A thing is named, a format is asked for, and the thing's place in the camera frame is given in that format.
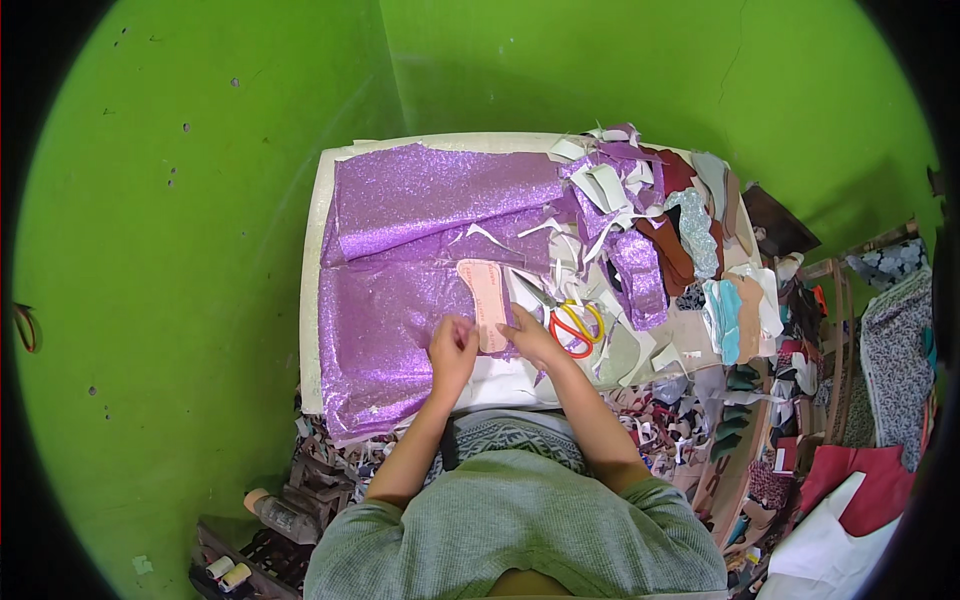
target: scissors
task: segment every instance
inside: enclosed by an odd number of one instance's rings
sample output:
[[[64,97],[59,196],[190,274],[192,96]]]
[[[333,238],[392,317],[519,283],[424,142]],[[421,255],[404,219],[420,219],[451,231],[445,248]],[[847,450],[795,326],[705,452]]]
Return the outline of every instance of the scissors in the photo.
[[[550,298],[546,294],[546,292],[541,290],[530,279],[516,272],[515,272],[515,275],[520,280],[520,283],[522,283],[523,286],[526,287],[527,290],[529,290],[530,293],[534,295],[534,298],[536,298],[537,301],[540,302],[540,304],[543,304],[543,309],[550,313],[550,326],[549,326],[550,335],[553,336],[553,339],[557,340],[557,344],[560,344],[561,346],[563,346],[563,344],[561,344],[560,342],[560,338],[557,337],[557,327],[559,327],[560,329],[566,331],[576,339],[580,340],[584,344],[584,346],[586,346],[586,348],[581,352],[567,350],[566,351],[567,354],[569,354],[573,358],[587,358],[588,356],[590,356],[593,353],[593,344],[602,340],[604,336],[603,318],[600,316],[600,313],[597,311],[597,309],[594,308],[592,304],[588,304],[588,303],[584,304],[584,307],[588,311],[590,311],[590,314],[593,315],[593,318],[596,319],[598,323],[599,328],[597,330],[597,334],[592,335],[590,333],[590,330],[587,329],[587,326],[584,325],[584,322],[581,321],[580,317],[577,316],[577,313],[573,312],[573,309],[570,308],[570,306],[575,305],[576,302],[574,302],[573,300],[564,300],[563,302],[554,300]],[[577,325],[576,329],[564,323],[563,321],[560,320],[559,317],[557,317],[557,313],[555,311],[558,308],[562,309],[567,315],[569,315],[570,319],[572,319],[573,322]]]

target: green wall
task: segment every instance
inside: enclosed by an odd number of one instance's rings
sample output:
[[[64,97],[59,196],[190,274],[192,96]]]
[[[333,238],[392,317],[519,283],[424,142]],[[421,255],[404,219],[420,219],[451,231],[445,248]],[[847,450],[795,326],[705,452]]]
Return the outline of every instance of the green wall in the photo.
[[[16,362],[57,498],[121,597],[194,597],[197,515],[244,517],[287,468],[320,152],[404,133],[375,1],[120,2],[78,56],[17,229],[13,299],[43,343]]]
[[[902,224],[932,240],[937,158],[917,101],[853,1],[381,0],[411,132],[578,132],[713,152],[824,242]]]
[[[928,240],[939,222],[923,116],[853,2],[110,11],[36,149],[12,288],[42,328],[39,352],[17,355],[39,454],[121,596],[190,597],[197,515],[246,518],[243,491],[283,474],[320,151],[594,119],[726,158],[811,226],[820,255],[913,212]],[[139,555],[154,572],[136,575]]]

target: glitter sheet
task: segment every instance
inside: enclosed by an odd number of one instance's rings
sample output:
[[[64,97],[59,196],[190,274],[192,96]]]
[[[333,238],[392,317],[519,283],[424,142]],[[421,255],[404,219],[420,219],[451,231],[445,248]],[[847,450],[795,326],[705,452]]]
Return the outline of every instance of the glitter sheet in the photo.
[[[362,158],[368,162],[346,168]],[[384,163],[393,166],[374,168]],[[434,328],[444,314],[473,316],[458,260],[483,258],[550,273],[550,230],[516,235],[543,222],[542,205],[561,196],[562,182],[545,155],[419,145],[338,163],[335,178],[321,255],[318,334],[324,414],[331,438],[345,444],[389,431],[420,408],[432,383],[426,349]],[[382,208],[380,198],[403,200],[386,213],[360,210]],[[392,222],[383,218],[387,213]],[[472,223],[509,250],[482,235],[467,236]],[[508,345],[494,356],[516,356],[516,349]]]
[[[683,192],[673,192],[663,204],[664,210],[680,206],[680,243],[693,259],[693,274],[700,279],[710,279],[720,268],[717,260],[717,241],[710,235],[710,216],[704,208],[704,199],[697,190],[688,187]]]
[[[666,323],[667,300],[653,242],[636,229],[615,234],[613,240],[608,257],[623,288],[623,294],[614,289],[614,295],[634,329],[646,331]]]
[[[351,261],[321,271],[318,308],[324,414],[340,443],[389,431],[420,408],[433,331],[443,315],[472,317],[473,295],[455,263]]]
[[[333,203],[344,258],[543,206],[563,192],[543,153],[450,152],[410,144],[337,162]]]

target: gray sleeve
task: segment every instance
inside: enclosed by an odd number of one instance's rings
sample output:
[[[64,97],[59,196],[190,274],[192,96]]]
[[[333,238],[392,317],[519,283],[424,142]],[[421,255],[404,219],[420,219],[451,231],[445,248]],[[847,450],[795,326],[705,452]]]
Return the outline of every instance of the gray sleeve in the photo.
[[[648,477],[628,487],[620,497],[653,521],[680,554],[690,557],[687,564],[678,564],[677,568],[689,569],[691,575],[702,577],[701,581],[712,582],[716,585],[713,589],[726,588],[727,567],[720,550],[680,490],[662,479]]]
[[[367,500],[347,507],[324,531],[310,557],[303,580],[303,599],[349,598],[352,582],[389,581],[403,539],[403,511]]]

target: hand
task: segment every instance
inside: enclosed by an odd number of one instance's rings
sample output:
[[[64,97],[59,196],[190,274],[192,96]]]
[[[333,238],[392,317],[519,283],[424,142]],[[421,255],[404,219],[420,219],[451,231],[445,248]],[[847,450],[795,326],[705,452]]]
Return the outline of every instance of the hand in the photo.
[[[496,328],[503,337],[514,343],[523,358],[533,363],[533,366],[540,371],[546,371],[564,360],[572,360],[557,340],[554,340],[553,336],[525,308],[516,302],[511,302],[510,308],[514,313],[517,327],[497,324]]]
[[[456,402],[473,374],[480,332],[467,317],[446,315],[437,325],[427,356],[433,365],[433,394]]]

